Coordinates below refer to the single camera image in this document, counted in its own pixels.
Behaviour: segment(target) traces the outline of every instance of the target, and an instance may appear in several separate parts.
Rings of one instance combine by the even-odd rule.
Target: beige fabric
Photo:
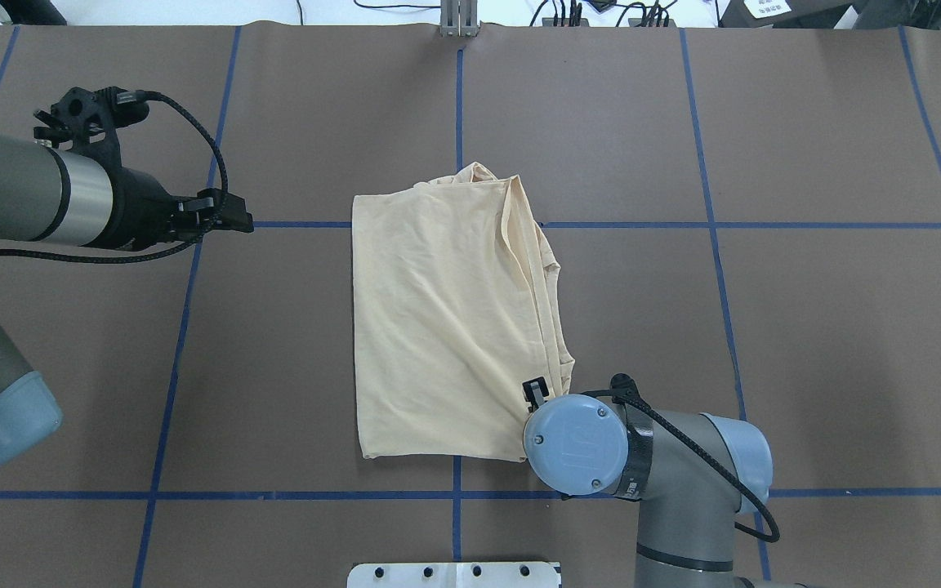
[[[367,458],[522,461],[522,382],[567,394],[560,265],[520,178],[474,163],[355,198],[355,384]]]

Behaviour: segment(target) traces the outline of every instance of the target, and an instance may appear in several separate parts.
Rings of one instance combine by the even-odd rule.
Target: white floor
[[[127,24],[246,24],[257,20],[299,23],[296,0],[52,0],[57,10],[71,24],[127,25]],[[713,27],[717,18],[714,2],[723,11],[728,0],[677,0],[670,7],[670,16],[684,27]],[[357,7],[351,0],[301,0],[306,24],[402,24],[438,22],[434,10],[367,10]],[[437,0],[363,0],[366,4],[435,4]],[[479,18],[508,26],[525,26],[533,18],[537,0],[480,0]],[[591,26],[613,26],[622,8],[609,8],[598,14],[590,5],[583,7],[583,16]],[[542,16],[552,16],[546,7]],[[627,16],[637,16],[630,11]],[[839,29],[848,29],[854,22],[852,11],[841,19]],[[627,26],[624,19],[622,26]]]

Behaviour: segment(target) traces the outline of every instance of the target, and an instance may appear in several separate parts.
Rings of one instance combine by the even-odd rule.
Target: paper sticker
[[[787,0],[744,0],[747,10],[755,19],[769,18],[769,16],[782,15],[791,11]]]

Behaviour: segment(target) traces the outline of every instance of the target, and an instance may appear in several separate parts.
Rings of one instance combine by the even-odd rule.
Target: gray robot arm
[[[754,495],[772,528],[763,538],[779,538],[763,510],[772,484],[765,436],[744,421],[709,414],[653,411],[649,416],[636,408],[651,410],[629,376],[614,376],[611,386],[533,403],[542,395],[530,392],[538,384],[526,383],[526,398],[539,406],[526,425],[525,450],[539,478],[565,496],[604,492],[640,503],[635,588],[805,586],[732,574],[736,514],[757,507],[747,494]],[[612,395],[615,408],[596,395]],[[729,483],[677,435],[750,492]]]
[[[147,100],[172,105],[203,134],[220,163],[221,189],[175,197],[152,176],[123,167],[115,131],[145,119]],[[38,111],[36,117],[46,124],[34,130],[40,145],[0,136],[0,238],[124,251],[182,243],[146,256],[61,256],[16,249],[0,249],[0,256],[133,263],[168,256],[209,230],[253,230],[245,201],[227,193],[216,142],[168,97],[118,88],[74,88],[50,112]],[[64,142],[71,148],[57,149]],[[0,327],[0,465],[45,439],[62,417],[40,373]]]

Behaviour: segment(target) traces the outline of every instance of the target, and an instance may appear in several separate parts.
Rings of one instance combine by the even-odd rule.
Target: light blue cap
[[[0,394],[0,465],[60,428],[64,413],[38,372],[27,372]]]
[[[736,418],[724,418],[713,414],[702,414],[710,418],[710,422],[717,428],[721,438],[725,440],[725,447],[732,457],[736,476],[743,485],[761,499],[762,503],[769,501],[769,488],[772,488],[772,449],[769,447],[765,433]],[[739,513],[756,513],[753,502],[743,496],[739,502]]]
[[[570,496],[594,494],[627,465],[627,428],[598,399],[568,394],[546,402],[525,425],[525,454],[539,479]]]

